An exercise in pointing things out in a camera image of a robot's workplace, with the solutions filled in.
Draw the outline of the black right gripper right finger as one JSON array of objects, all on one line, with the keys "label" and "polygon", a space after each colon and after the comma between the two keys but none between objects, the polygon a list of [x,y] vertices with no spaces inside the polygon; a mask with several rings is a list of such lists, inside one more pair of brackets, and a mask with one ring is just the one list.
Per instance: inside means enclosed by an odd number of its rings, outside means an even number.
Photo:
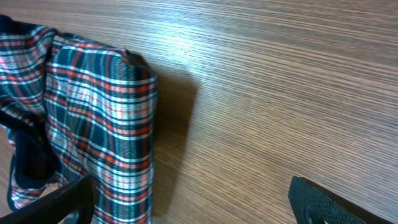
[{"label": "black right gripper right finger", "polygon": [[292,177],[288,198],[298,224],[392,224],[304,177]]}]

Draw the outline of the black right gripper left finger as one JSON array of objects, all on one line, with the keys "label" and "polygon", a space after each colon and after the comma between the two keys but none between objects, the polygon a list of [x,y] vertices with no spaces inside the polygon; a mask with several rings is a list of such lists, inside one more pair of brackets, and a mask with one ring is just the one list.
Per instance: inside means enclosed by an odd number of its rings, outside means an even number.
[{"label": "black right gripper left finger", "polygon": [[95,209],[92,175],[60,187],[1,218],[1,224],[90,224]]}]

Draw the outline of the plaid sleeveless dress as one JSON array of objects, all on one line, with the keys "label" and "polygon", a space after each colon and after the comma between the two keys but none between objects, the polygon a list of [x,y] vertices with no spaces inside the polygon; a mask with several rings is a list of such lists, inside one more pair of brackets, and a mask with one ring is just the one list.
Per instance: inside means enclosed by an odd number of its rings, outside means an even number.
[{"label": "plaid sleeveless dress", "polygon": [[150,223],[157,96],[157,77],[128,50],[1,16],[9,208],[92,175],[94,223]]}]

